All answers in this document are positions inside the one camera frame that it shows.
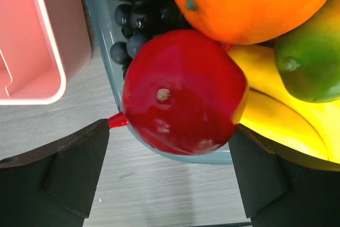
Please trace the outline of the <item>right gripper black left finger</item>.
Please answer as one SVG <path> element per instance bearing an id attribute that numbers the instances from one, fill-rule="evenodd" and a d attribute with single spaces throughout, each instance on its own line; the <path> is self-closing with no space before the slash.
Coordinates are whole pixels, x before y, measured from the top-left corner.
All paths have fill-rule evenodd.
<path id="1" fill-rule="evenodd" d="M 1 160 L 1 226 L 83 226 L 109 141 L 100 119 L 73 134 Z"/>

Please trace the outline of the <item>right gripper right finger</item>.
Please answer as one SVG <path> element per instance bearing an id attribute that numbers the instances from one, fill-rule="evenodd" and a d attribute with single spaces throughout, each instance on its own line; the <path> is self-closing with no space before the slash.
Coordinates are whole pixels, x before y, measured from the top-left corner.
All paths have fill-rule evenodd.
<path id="1" fill-rule="evenodd" d="M 239 125 L 228 143 L 253 226 L 339 226 L 339 164 Z"/>

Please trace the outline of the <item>yellow banana bunch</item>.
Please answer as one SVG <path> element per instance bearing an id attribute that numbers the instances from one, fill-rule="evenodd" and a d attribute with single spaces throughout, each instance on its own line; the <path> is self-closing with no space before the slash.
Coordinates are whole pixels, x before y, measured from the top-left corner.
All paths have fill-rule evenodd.
<path id="1" fill-rule="evenodd" d="M 291 96 L 269 47 L 233 46 L 227 53 L 250 86 L 242 125 L 301 153 L 339 163 L 338 100 L 307 103 Z"/>

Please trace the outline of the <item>red chili pepper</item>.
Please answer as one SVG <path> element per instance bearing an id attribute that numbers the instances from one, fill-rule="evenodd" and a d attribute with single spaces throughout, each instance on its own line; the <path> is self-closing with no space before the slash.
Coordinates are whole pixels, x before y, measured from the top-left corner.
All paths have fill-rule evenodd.
<path id="1" fill-rule="evenodd" d="M 123 112 L 119 112 L 116 115 L 111 116 L 110 118 L 107 119 L 107 121 L 110 129 L 126 126 L 129 124 Z"/>

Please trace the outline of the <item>green yellow mango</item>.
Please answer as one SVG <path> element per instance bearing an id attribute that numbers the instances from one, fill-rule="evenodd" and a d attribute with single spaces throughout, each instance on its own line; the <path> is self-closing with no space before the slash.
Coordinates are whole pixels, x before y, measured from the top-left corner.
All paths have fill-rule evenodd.
<path id="1" fill-rule="evenodd" d="M 279 36 L 274 59 L 293 97 L 310 103 L 339 99 L 339 0 L 327 0 L 310 19 Z"/>

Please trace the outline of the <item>red apple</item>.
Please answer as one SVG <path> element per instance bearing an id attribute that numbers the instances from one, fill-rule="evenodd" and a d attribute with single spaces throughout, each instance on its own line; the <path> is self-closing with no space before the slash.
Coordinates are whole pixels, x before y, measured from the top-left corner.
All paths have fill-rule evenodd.
<path id="1" fill-rule="evenodd" d="M 123 87 L 123 112 L 151 147 L 174 155 L 205 155 L 234 134 L 249 85 L 220 43 L 189 29 L 142 46 Z"/>

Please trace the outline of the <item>orange fruit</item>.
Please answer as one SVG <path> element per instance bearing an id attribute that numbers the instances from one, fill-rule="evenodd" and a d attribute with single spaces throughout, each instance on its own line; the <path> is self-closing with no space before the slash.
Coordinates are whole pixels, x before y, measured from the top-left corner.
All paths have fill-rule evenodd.
<path id="1" fill-rule="evenodd" d="M 278 37 L 311 18 L 326 0 L 175 0 L 190 25 L 231 44 Z"/>

